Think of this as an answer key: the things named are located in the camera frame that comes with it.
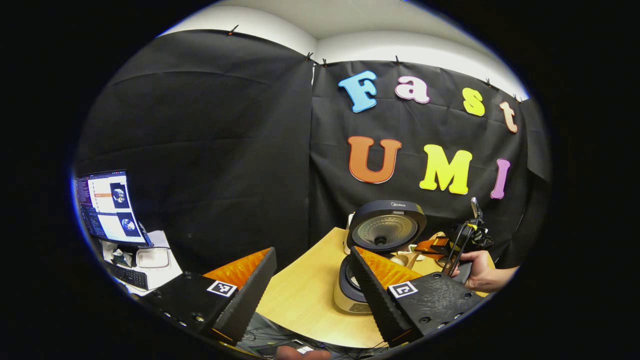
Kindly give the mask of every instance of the black curtain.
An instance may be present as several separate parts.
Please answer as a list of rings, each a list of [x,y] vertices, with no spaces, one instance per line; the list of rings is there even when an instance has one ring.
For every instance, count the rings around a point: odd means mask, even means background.
[[[84,126],[78,174],[125,168],[136,216],[183,270],[307,249],[312,62],[225,31],[153,40],[109,81]]]
[[[345,88],[338,85],[366,70],[377,78],[377,104],[355,113],[353,101]],[[395,93],[400,76],[415,76],[428,86],[430,101],[426,104],[400,98]],[[485,113],[476,116],[468,113],[463,105],[464,88],[472,88],[482,95]],[[499,104],[506,101],[513,109],[514,123],[518,131],[507,128],[503,110]],[[349,61],[316,66],[313,83],[312,130],[310,144],[310,245],[320,240],[332,227],[345,227],[347,216],[366,202],[380,199],[407,200],[419,204],[428,218],[420,240],[437,231],[448,231],[454,224],[473,217],[470,206],[476,197],[484,211],[486,226],[495,240],[491,249],[494,259],[501,266],[519,262],[530,247],[532,239],[515,238],[527,203],[532,195],[532,176],[528,169],[531,162],[535,171],[549,179],[544,143],[545,134],[535,118],[535,126],[529,129],[525,117],[538,116],[535,108],[517,102],[513,96],[495,86],[471,76],[437,67],[392,61]],[[528,137],[538,136],[534,143]],[[394,139],[402,143],[397,152],[393,176],[380,184],[364,183],[349,171],[348,144],[350,136],[366,136],[375,143],[369,150],[368,167],[377,171],[382,167],[384,149],[382,139]],[[443,148],[448,161],[458,150],[471,152],[473,158],[468,171],[468,193],[458,195],[449,190],[425,190],[419,187],[424,179],[428,156],[427,144]],[[496,161],[504,158],[511,163],[508,170],[505,196],[492,199],[490,194],[497,177]],[[532,211],[543,215],[547,198]],[[524,243],[514,246],[512,243]]]

